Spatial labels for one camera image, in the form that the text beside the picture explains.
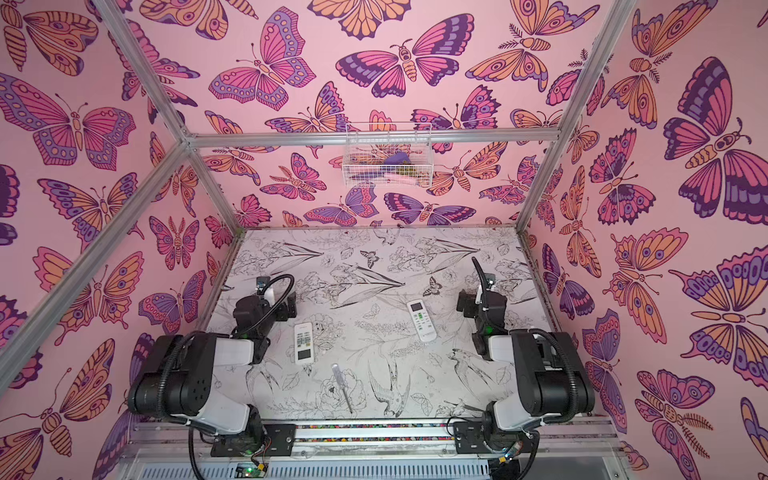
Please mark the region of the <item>white AC remote control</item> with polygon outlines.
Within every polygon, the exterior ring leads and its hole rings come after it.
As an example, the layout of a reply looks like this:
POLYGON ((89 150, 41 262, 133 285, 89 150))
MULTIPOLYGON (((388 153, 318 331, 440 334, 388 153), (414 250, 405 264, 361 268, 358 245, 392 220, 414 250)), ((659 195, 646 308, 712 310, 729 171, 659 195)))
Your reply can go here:
POLYGON ((414 300, 407 303, 407 309, 415 327, 418 338, 423 343, 430 343, 437 339, 438 334, 426 309, 423 300, 414 300))

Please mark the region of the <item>clear handle screwdriver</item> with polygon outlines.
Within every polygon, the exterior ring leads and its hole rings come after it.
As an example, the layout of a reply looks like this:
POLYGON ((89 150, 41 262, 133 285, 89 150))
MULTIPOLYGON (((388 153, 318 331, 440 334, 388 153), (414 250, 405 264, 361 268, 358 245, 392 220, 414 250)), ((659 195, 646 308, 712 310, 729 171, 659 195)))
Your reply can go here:
POLYGON ((345 400, 347 409, 351 415, 354 415, 355 409, 353 407, 352 399, 349 394, 349 383, 347 382, 345 372, 343 371, 343 369, 338 363, 334 363, 331 366, 331 368, 334 375, 334 379, 336 380, 337 384, 339 385, 339 388, 341 389, 342 396, 345 400))

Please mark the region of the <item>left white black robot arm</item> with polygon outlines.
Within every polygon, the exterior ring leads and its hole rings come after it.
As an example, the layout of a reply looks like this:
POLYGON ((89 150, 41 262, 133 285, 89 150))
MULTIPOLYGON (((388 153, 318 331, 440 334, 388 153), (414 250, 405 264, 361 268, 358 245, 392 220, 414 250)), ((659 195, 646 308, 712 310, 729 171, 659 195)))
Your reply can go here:
POLYGON ((128 410, 210 435, 232 450, 260 448, 266 431, 257 407, 220 392, 214 370, 265 359, 274 324, 297 316, 294 285, 291 274, 259 277, 256 292, 236 302, 229 334, 193 331, 156 340, 131 383, 128 410))

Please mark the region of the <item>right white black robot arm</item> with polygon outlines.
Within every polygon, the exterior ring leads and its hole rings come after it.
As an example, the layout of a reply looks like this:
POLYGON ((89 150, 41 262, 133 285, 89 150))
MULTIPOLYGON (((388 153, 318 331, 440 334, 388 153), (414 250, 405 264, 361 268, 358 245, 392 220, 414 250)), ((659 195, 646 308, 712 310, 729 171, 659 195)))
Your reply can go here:
POLYGON ((459 293, 456 310, 474 321, 476 353, 511 365, 516 382, 514 393, 487 405, 480 431, 489 449, 510 451, 531 441, 543 426, 592 412, 596 395, 572 339, 540 328, 506 328, 507 298, 493 290, 495 277, 477 258, 472 264, 479 286, 459 293))

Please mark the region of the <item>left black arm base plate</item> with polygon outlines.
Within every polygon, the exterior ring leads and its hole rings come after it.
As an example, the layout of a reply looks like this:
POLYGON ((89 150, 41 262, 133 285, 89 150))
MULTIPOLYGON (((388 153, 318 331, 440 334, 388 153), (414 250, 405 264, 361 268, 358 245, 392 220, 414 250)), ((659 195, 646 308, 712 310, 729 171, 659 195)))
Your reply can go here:
POLYGON ((297 425, 288 423, 264 424, 253 431, 237 435, 219 436, 214 440, 210 455, 216 457, 287 457, 292 454, 297 425))

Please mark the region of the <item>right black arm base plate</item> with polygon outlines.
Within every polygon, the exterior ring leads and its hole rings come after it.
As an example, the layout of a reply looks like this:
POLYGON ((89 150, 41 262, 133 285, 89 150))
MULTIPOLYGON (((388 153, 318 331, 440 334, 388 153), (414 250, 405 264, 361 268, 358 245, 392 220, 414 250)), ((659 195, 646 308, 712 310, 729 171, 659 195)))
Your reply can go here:
POLYGON ((458 454, 497 455, 510 458, 530 453, 539 440, 537 431, 503 431, 479 420, 454 419, 446 425, 458 454))

